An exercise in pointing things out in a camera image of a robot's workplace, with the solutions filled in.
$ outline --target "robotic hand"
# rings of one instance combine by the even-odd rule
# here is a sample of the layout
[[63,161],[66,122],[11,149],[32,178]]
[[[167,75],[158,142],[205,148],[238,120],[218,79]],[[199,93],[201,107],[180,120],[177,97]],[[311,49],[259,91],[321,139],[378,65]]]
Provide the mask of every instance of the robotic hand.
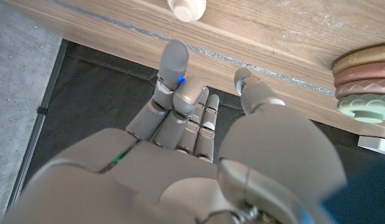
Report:
[[154,96],[127,126],[102,130],[34,175],[4,223],[333,223],[320,202],[346,183],[331,142],[244,68],[245,117],[213,161],[218,97],[184,78],[171,41]]

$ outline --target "wooden table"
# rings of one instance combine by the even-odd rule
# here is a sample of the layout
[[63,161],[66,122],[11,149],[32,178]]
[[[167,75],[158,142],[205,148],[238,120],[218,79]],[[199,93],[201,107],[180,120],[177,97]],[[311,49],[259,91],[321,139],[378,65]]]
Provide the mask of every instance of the wooden table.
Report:
[[310,119],[385,138],[385,122],[339,113],[333,61],[385,43],[385,0],[208,0],[198,22],[175,19],[166,0],[6,0],[65,39],[158,68],[170,39],[190,52],[187,73],[236,94],[233,75],[247,67]]

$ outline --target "white knob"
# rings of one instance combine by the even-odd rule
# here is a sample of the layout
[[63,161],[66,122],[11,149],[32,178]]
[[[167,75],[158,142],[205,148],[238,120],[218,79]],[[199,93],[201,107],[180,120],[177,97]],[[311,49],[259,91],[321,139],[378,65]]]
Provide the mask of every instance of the white knob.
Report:
[[206,0],[167,0],[167,4],[182,22],[197,21],[206,9]]

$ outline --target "robot finger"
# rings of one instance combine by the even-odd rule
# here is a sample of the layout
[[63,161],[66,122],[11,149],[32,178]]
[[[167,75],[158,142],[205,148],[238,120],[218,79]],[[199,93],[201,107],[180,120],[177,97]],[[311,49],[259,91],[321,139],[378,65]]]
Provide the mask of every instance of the robot finger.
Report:
[[260,106],[266,104],[283,105],[285,103],[278,98],[269,86],[260,78],[255,77],[246,68],[240,68],[234,76],[236,91],[241,97],[242,109],[246,115],[253,113]]
[[188,51],[183,43],[170,41],[163,51],[160,60],[158,79],[153,99],[165,109],[173,105],[173,95],[177,87],[185,82],[185,70],[188,64]]
[[183,43],[170,41],[162,54],[158,79],[152,98],[126,127],[139,140],[149,140],[173,106],[173,95],[178,85],[185,81],[188,51]]
[[177,144],[177,150],[187,154],[192,154],[193,149],[195,148],[195,143],[197,141],[198,132],[200,128],[200,123],[202,120],[203,112],[205,111],[205,105],[207,98],[209,97],[209,89],[205,88],[203,96],[200,98],[199,103],[195,110],[193,111],[187,127],[184,129],[183,134],[181,135],[180,141]]
[[206,89],[205,84],[197,77],[188,78],[177,88],[173,97],[174,108],[154,137],[155,144],[165,149],[175,149]]
[[206,104],[201,128],[197,137],[193,155],[208,162],[213,162],[215,128],[219,98],[211,95]]

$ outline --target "blue fabric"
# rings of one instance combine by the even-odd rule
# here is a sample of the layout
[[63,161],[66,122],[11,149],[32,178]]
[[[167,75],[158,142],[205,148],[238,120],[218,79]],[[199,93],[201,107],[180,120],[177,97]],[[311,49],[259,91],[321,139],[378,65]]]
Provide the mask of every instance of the blue fabric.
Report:
[[385,162],[352,178],[323,202],[337,223],[385,223]]

